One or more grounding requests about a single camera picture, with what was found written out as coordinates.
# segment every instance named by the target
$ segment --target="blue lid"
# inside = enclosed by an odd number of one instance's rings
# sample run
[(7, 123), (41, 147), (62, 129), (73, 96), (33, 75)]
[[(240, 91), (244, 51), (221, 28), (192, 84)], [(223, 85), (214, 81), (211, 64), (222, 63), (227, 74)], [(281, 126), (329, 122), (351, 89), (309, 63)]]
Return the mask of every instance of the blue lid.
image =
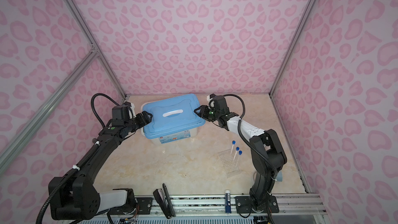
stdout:
[(159, 138), (204, 125), (206, 121), (193, 112), (199, 106), (192, 93), (144, 105), (142, 109), (153, 115), (152, 122), (144, 127), (145, 136)]

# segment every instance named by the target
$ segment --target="black mounting plate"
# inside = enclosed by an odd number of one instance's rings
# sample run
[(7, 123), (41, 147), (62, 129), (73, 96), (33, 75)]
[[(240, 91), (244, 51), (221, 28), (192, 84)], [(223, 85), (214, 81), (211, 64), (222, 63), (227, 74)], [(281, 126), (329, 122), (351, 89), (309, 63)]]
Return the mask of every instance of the black mounting plate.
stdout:
[[(236, 211), (238, 214), (256, 214), (251, 207), (253, 206), (253, 201), (250, 199), (250, 197), (235, 197), (235, 206), (236, 206)], [(272, 213), (279, 213), (279, 207), (278, 207), (278, 202), (276, 201), (275, 196), (270, 196), (269, 197), (269, 208)]]
[[(152, 197), (136, 197), (138, 205), (140, 206), (138, 210), (138, 214), (150, 214), (150, 209), (152, 207)], [(110, 215), (119, 215), (124, 214), (117, 210), (117, 208), (113, 208), (109, 211)]]

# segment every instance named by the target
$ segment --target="box label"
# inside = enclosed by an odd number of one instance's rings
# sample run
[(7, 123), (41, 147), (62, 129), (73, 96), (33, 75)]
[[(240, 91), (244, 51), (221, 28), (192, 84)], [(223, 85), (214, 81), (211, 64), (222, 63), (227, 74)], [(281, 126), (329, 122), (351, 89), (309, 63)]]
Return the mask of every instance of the box label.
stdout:
[(176, 141), (176, 140), (180, 140), (180, 139), (184, 139), (184, 138), (189, 138), (191, 137), (191, 133), (189, 130), (183, 131), (183, 132), (177, 132), (174, 134), (170, 134), (167, 136), (162, 136), (159, 138), (159, 141), (161, 144), (164, 143), (168, 143), (168, 142), (172, 142), (172, 141)]

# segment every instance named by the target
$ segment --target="test tube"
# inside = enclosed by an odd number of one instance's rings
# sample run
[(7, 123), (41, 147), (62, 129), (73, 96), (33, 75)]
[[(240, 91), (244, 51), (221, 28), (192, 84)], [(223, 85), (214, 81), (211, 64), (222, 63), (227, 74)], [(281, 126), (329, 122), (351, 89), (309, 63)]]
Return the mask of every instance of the test tube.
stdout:
[(239, 151), (239, 156), (238, 156), (238, 158), (236, 159), (236, 167), (238, 167), (239, 158), (240, 158), (241, 155), (242, 155), (242, 151)]
[(235, 157), (236, 157), (236, 154), (238, 153), (238, 151), (239, 151), (239, 147), (236, 147), (236, 152), (235, 152), (235, 156), (234, 156), (234, 161), (235, 161)]
[(231, 148), (231, 155), (232, 155), (232, 151), (234, 150), (234, 145), (235, 145), (235, 140), (234, 141), (232, 141), (232, 148)]

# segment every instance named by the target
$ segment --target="pink heart pattern wallpaper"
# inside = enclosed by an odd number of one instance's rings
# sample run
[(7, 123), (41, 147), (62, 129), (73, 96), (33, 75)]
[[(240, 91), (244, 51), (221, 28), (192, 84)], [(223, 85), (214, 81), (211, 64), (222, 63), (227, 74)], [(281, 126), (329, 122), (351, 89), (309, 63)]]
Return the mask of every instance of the pink heart pattern wallpaper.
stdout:
[(0, 1), (0, 154), (89, 50), (62, 0)]
[(75, 0), (128, 94), (267, 93), (308, 0)]
[(274, 97), (336, 224), (398, 223), (398, 0), (320, 0)]
[[(104, 68), (94, 60), (0, 178), (1, 223), (35, 222), (48, 197), (48, 183), (53, 177), (63, 176), (92, 146), (91, 140), (101, 130), (90, 106), (92, 95), (98, 92), (122, 101)], [(107, 122), (113, 103), (97, 97), (94, 104)], [(43, 223), (56, 223), (49, 209)]]

